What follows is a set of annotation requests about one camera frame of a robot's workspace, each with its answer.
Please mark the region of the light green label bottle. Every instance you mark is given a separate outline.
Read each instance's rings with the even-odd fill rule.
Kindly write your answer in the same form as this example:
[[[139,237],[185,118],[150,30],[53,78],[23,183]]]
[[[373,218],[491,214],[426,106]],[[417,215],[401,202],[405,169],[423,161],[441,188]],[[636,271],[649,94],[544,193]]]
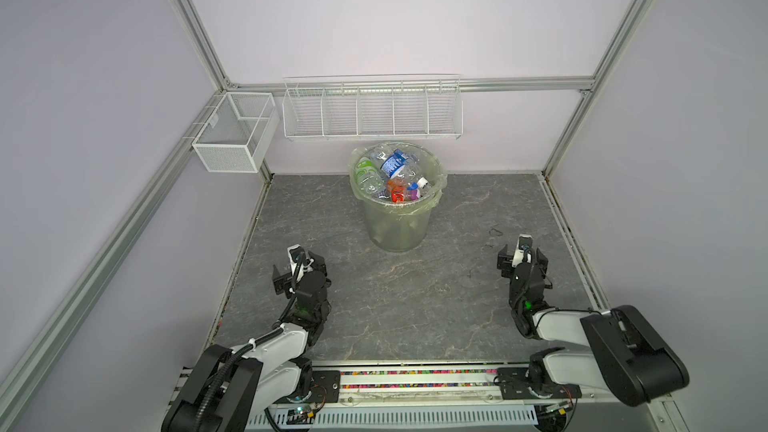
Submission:
[[[357,188],[364,194],[378,196],[386,190],[386,185],[379,169],[367,157],[358,160],[354,168]]]

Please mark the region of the blue label bottle blue cap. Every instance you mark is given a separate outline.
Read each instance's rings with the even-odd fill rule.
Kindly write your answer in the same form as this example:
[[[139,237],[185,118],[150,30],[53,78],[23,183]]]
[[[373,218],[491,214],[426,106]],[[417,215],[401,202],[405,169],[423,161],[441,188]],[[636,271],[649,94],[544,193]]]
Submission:
[[[384,160],[380,170],[388,179],[404,181],[414,181],[421,175],[421,168],[415,158],[400,149],[395,149]]]

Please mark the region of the red cap cola bottle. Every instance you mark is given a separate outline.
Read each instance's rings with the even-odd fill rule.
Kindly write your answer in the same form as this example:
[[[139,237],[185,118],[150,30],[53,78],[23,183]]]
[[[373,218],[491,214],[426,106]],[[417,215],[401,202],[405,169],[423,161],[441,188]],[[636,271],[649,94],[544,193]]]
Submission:
[[[402,180],[390,179],[387,181],[387,190],[393,203],[404,202],[408,191],[408,186]]]

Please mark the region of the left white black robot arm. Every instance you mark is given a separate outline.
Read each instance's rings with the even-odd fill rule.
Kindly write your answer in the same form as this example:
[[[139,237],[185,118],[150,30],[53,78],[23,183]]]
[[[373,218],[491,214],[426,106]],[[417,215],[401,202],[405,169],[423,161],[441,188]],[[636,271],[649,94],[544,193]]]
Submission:
[[[304,354],[331,311],[331,280],[323,257],[300,245],[287,255],[289,271],[273,269],[275,293],[288,303],[272,329],[238,347],[206,348],[166,412],[163,431],[243,431],[254,409],[310,393],[312,365]]]

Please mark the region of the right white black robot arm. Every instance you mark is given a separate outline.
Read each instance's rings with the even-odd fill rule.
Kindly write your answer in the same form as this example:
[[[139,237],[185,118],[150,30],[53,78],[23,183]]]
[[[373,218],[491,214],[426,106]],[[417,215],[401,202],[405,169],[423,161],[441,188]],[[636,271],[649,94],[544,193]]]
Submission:
[[[513,249],[503,247],[496,268],[509,281],[508,305],[517,331],[526,339],[558,342],[529,358],[521,378],[536,398],[571,388],[600,389],[636,407],[686,388],[690,374],[682,359],[634,306],[568,309],[545,300],[553,287],[549,260],[521,235]]]

